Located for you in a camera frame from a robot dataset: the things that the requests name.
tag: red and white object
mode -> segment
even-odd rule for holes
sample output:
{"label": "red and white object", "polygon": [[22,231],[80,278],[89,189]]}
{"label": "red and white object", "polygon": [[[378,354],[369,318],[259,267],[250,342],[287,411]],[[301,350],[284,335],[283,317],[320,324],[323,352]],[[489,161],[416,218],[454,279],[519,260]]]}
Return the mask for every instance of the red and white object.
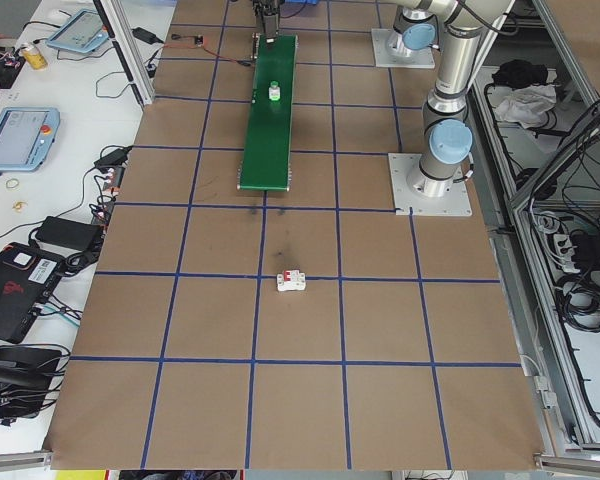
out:
{"label": "red and white object", "polygon": [[300,270],[285,270],[278,274],[277,280],[279,292],[304,290],[307,286],[304,273],[300,273]]}

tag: screen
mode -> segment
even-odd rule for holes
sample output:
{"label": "screen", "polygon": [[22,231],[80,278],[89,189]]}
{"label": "screen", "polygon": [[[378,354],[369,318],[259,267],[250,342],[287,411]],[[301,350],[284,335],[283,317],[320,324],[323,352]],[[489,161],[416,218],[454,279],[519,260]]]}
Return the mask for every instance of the screen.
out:
{"label": "screen", "polygon": [[47,118],[44,111],[12,111],[0,125],[0,165],[24,165],[35,146],[40,127]]}
{"label": "screen", "polygon": [[85,48],[102,31],[102,20],[97,13],[84,12],[62,28],[60,34],[53,37],[55,43]]}

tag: white table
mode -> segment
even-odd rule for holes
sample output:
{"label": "white table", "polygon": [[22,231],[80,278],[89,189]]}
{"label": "white table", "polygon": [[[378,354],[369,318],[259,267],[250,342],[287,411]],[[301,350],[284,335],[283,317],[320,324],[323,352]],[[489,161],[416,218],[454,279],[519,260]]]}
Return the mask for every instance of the white table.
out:
{"label": "white table", "polygon": [[[142,26],[165,38],[173,15],[174,5],[156,0],[124,0],[129,24]],[[68,13],[88,7],[83,2],[42,0],[32,20],[56,23],[50,17],[53,9]],[[18,39],[18,44],[46,37],[53,28],[29,25]],[[103,45],[98,55],[111,43]],[[158,45],[138,42],[144,59],[156,51]],[[103,75],[120,71],[120,62],[113,50],[102,58],[80,62],[58,61],[56,51],[41,42],[38,47],[49,66],[34,71],[25,65],[10,90],[0,93],[0,112],[5,107],[55,107],[60,111],[61,124],[55,144],[40,169],[33,173],[5,173],[0,177],[0,235],[11,228],[57,215],[80,203],[82,176],[98,159],[101,149],[109,144],[131,145],[140,124],[142,109],[127,89],[118,99],[101,99],[95,96],[95,82]],[[61,53],[61,58],[72,56]],[[101,94],[113,95],[126,84],[123,74],[108,77],[101,85]],[[8,190],[6,181],[15,178],[19,186]],[[85,180],[84,204],[67,215],[76,221],[90,222],[88,204],[96,197],[96,187],[91,175]],[[24,202],[20,212],[14,210],[16,202]],[[0,250],[9,242],[26,243],[33,227],[25,227],[0,239]],[[64,279],[56,295],[72,307],[81,309],[89,291],[94,268],[90,267],[75,278]],[[76,328],[60,317],[38,319],[23,343],[60,343],[71,348]],[[23,453],[42,446],[53,409],[47,409],[36,419],[19,419],[11,427],[0,426],[0,454]]]}

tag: white cloth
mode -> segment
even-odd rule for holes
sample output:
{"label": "white cloth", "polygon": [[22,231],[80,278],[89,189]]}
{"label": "white cloth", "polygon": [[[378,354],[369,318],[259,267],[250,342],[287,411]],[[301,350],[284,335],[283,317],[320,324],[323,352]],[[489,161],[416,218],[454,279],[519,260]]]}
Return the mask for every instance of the white cloth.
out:
{"label": "white cloth", "polygon": [[546,112],[556,104],[553,85],[532,85],[514,90],[495,109],[501,122],[517,122],[523,128],[539,127],[547,122]]}

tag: white label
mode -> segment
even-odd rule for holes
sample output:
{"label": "white label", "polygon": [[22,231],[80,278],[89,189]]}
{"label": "white label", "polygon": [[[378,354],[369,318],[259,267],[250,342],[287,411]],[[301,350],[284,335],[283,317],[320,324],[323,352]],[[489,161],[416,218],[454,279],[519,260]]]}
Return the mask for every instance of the white label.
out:
{"label": "white label", "polygon": [[19,253],[18,255],[16,255],[16,258],[13,259],[13,262],[24,267],[29,263],[30,260],[31,255],[27,255],[26,253]]}
{"label": "white label", "polygon": [[44,283],[53,272],[53,269],[56,268],[57,263],[52,262],[51,260],[41,260],[36,268],[34,268],[31,275],[29,275],[29,280],[35,283]]}

